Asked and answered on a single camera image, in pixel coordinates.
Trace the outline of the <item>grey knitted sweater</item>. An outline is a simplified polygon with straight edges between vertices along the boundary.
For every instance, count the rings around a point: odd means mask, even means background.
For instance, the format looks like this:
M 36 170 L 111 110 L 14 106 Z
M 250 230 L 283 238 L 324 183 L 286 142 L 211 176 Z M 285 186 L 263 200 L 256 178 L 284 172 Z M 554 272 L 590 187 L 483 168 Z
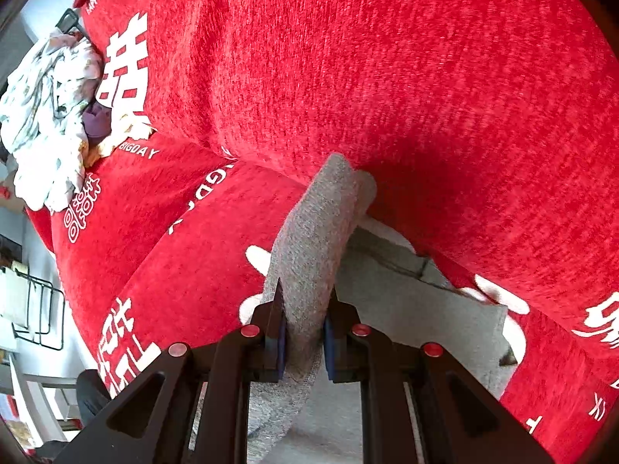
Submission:
M 494 396 L 516 369 L 507 311 L 448 279 L 435 256 L 415 254 L 367 217 L 376 182 L 341 155 L 326 161 L 277 236 L 263 296 L 281 293 L 289 330 L 283 379 L 251 387 L 252 463 L 358 463 L 360 388 L 331 382 L 320 331 L 337 294 L 396 343 L 442 344 Z

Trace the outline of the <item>red sofa seat cover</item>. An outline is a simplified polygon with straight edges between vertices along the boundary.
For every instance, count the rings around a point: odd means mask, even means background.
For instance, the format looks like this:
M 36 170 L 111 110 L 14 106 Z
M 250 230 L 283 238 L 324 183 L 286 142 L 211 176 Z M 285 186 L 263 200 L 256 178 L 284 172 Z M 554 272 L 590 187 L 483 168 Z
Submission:
M 418 156 L 373 171 L 370 216 L 458 288 L 509 307 L 523 364 L 501 400 L 560 463 L 618 404 L 618 170 L 582 150 L 465 167 Z M 123 143 L 62 213 L 34 213 L 104 388 L 175 340 L 209 344 L 262 289 L 302 184 L 194 143 Z

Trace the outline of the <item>orange patterned cloth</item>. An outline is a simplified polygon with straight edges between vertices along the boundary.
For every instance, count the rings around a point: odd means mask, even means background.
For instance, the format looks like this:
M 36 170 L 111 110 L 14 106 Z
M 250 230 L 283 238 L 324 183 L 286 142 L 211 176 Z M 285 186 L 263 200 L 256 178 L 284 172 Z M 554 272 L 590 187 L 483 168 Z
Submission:
M 89 169 L 96 161 L 108 157 L 128 138 L 139 140 L 148 139 L 155 132 L 149 121 L 144 121 L 141 115 L 111 111 L 111 131 L 97 145 L 88 150 L 83 159 L 83 166 Z

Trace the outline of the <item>dark purple cloth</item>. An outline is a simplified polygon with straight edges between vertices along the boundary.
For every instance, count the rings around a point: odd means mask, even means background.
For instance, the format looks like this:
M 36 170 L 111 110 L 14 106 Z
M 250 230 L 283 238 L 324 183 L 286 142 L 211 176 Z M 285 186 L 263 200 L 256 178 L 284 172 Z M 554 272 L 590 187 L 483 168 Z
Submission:
M 93 101 L 84 110 L 82 123 L 90 146 L 96 146 L 111 133 L 111 109 Z

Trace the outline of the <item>red sofa back cushion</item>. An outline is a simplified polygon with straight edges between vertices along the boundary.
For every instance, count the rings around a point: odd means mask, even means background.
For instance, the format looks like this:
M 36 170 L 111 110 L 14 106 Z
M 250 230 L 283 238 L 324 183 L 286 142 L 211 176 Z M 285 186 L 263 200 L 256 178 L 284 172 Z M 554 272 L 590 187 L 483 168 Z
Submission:
M 618 61 L 579 0 L 75 0 L 103 100 L 308 181 L 618 356 Z

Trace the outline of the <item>white floral crumpled cloth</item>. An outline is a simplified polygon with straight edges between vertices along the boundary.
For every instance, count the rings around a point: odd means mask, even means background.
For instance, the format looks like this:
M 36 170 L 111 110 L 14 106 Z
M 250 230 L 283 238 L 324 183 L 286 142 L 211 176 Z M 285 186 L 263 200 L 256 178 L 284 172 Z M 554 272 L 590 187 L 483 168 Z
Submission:
M 31 210 L 63 211 L 81 191 L 89 150 L 83 112 L 101 78 L 89 40 L 57 28 L 9 74 L 1 141 L 17 164 L 15 192 Z

